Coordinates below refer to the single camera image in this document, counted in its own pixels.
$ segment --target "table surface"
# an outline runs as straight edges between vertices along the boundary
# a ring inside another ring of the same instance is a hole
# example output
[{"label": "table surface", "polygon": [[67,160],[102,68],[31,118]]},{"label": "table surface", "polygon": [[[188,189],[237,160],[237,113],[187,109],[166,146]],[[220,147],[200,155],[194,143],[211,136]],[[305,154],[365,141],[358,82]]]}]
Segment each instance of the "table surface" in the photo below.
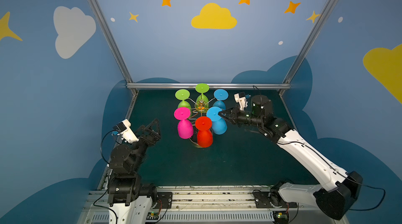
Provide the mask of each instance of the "table surface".
[{"label": "table surface", "polygon": [[[196,148],[190,140],[177,133],[173,112],[179,104],[176,90],[141,90],[130,118],[132,130],[148,125],[153,119],[160,121],[161,140],[149,147],[147,157],[139,169],[142,183],[157,186],[179,185],[274,185],[280,180],[296,184],[318,184],[316,179],[286,151],[261,134],[249,130],[250,126],[233,126],[222,135],[214,134],[208,148]],[[205,95],[212,99],[214,90]],[[234,94],[242,91],[228,90],[226,108],[234,107]],[[245,91],[258,95],[258,91]],[[273,102],[274,115],[291,122],[275,90],[261,91]],[[190,90],[190,98],[199,96]]]}]

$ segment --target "blue wall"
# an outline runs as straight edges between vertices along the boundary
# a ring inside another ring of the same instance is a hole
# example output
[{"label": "blue wall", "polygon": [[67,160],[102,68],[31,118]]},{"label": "blue wall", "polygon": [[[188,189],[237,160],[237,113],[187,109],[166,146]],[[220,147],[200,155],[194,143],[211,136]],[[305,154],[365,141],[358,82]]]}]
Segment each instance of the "blue wall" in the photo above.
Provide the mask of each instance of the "blue wall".
[{"label": "blue wall", "polygon": [[[131,99],[97,24],[70,58],[59,55],[59,6],[94,16],[87,0],[0,0],[0,19],[10,12],[0,22],[0,223],[75,223],[103,172],[101,136]],[[22,41],[3,37],[8,28]]]},{"label": "blue wall", "polygon": [[[240,0],[171,0],[171,6],[162,6],[162,0],[98,1],[135,82],[281,83],[261,72],[299,53],[313,26],[307,19],[313,11],[319,14],[326,0],[250,0],[249,5]],[[301,3],[294,14],[284,13],[290,1]],[[229,30],[193,27],[193,17],[208,3],[228,8],[237,25]],[[138,15],[137,22],[129,20],[130,13]],[[285,62],[280,75],[290,66]],[[243,79],[247,71],[258,73]]]},{"label": "blue wall", "polygon": [[[363,64],[370,50],[402,44],[402,6],[395,1],[339,0],[284,93],[304,138],[336,164],[359,172],[364,183],[387,190],[378,209],[349,211],[351,224],[401,218],[393,208],[402,203],[402,104]],[[402,62],[402,55],[396,57]],[[402,88],[398,76],[395,82]],[[380,199],[381,191],[363,188],[353,208],[370,208]]]}]

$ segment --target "cloud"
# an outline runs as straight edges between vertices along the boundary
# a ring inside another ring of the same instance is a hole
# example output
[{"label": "cloud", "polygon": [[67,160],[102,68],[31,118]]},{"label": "cloud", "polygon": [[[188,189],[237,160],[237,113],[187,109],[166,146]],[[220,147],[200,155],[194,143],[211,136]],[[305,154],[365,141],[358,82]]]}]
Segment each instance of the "cloud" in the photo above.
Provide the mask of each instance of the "cloud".
[{"label": "cloud", "polygon": [[57,7],[53,22],[58,34],[56,51],[64,59],[72,57],[93,36],[97,27],[91,16],[76,7]]},{"label": "cloud", "polygon": [[393,50],[375,48],[363,58],[363,64],[399,102],[402,103],[402,44]]},{"label": "cloud", "polygon": [[208,3],[191,20],[191,25],[197,29],[231,29],[236,26],[237,20],[230,15],[227,8],[221,8],[216,3]]}]

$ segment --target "red disc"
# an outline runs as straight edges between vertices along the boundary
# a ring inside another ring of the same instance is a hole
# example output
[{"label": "red disc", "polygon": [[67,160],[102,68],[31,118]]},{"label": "red disc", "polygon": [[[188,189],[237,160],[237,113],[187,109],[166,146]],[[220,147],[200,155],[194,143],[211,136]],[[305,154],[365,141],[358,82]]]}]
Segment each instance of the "red disc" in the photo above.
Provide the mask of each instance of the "red disc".
[{"label": "red disc", "polygon": [[197,143],[201,147],[209,147],[212,145],[212,132],[210,130],[207,131],[198,131],[197,133]]},{"label": "red disc", "polygon": [[195,127],[200,131],[209,130],[212,126],[212,121],[209,117],[202,116],[195,121]]}]

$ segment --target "pink disc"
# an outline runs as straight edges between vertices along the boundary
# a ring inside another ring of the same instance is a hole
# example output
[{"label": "pink disc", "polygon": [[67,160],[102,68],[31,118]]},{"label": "pink disc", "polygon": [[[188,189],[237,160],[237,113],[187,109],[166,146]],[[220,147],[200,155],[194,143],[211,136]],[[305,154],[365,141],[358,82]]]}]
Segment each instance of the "pink disc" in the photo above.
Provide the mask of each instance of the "pink disc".
[{"label": "pink disc", "polygon": [[177,131],[180,138],[190,138],[194,134],[193,125],[189,120],[180,120],[177,125]]},{"label": "pink disc", "polygon": [[187,107],[180,107],[174,111],[174,117],[178,120],[185,120],[191,115],[190,109]]}]

